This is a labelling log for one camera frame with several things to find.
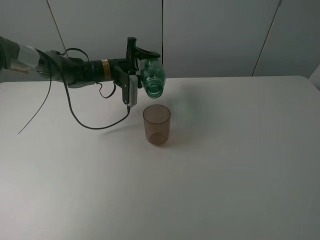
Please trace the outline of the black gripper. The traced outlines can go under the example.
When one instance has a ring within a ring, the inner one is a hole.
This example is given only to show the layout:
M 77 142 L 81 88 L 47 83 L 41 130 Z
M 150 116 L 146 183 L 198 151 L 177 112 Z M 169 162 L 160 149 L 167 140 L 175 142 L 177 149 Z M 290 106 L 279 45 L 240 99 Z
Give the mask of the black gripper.
M 126 58 L 116 60 L 114 70 L 116 72 L 116 82 L 122 90 L 122 101 L 129 103 L 129 76 L 137 76 L 137 59 L 159 59 L 161 55 L 157 52 L 147 51 L 136 46 L 137 39 L 129 37 L 127 39 Z

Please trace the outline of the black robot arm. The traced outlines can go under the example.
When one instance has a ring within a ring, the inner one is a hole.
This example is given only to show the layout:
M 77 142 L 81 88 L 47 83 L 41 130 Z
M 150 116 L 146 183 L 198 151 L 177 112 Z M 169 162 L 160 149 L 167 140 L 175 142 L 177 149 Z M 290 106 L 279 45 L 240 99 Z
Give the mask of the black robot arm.
M 59 51 L 42 52 L 1 37 L 0 69 L 33 70 L 45 79 L 65 82 L 73 89 L 112 81 L 122 89 L 123 103 L 132 107 L 137 103 L 137 91 L 142 86 L 137 73 L 138 61 L 160 58 L 157 52 L 137 47 L 136 41 L 135 37 L 128 37 L 124 58 L 84 61 L 66 57 Z

